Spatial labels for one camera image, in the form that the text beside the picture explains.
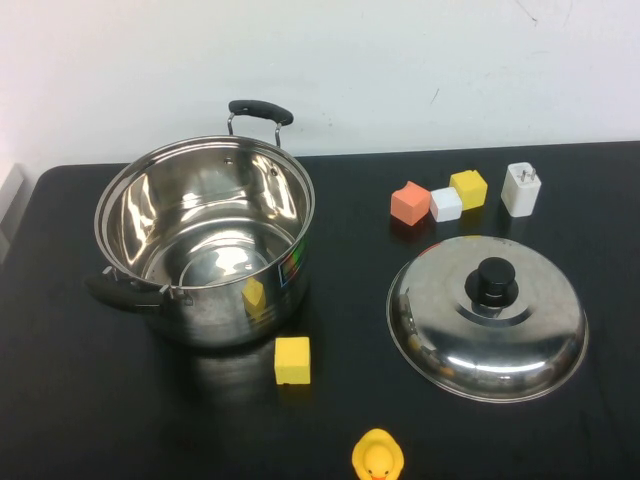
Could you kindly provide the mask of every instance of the yellow rubber duck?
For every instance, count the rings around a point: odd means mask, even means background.
[[[360,480],[397,480],[404,455],[391,435],[374,428],[356,443],[351,462]]]

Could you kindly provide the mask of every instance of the lid knob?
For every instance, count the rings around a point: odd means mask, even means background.
[[[504,308],[518,297],[516,270],[504,258],[485,258],[467,277],[464,286],[469,298],[487,307]]]

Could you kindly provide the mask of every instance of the stainless steel lid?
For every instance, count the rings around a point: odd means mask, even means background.
[[[539,397],[579,366],[584,310],[549,260],[493,237],[458,237],[398,273],[387,298],[391,335],[436,385],[475,400]]]

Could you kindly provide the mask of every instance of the black pot handle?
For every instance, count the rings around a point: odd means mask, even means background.
[[[249,115],[250,117],[264,118],[265,120],[276,122],[278,124],[276,127],[276,145],[278,147],[280,146],[280,127],[293,123],[293,113],[289,110],[260,100],[233,100],[229,102],[229,112],[231,112],[227,120],[229,135],[233,135],[231,122],[236,115]]]
[[[164,303],[162,291],[141,291],[131,285],[130,281],[115,280],[113,275],[108,273],[86,277],[84,285],[99,302],[126,312],[157,312]]]

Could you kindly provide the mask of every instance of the colorful label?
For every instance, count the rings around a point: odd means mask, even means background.
[[[306,248],[307,239],[303,238],[293,252],[287,255],[287,258],[285,258],[278,266],[278,271],[280,272],[280,285],[283,287],[289,283],[289,280],[295,277],[298,270],[300,270],[300,266],[304,261]]]

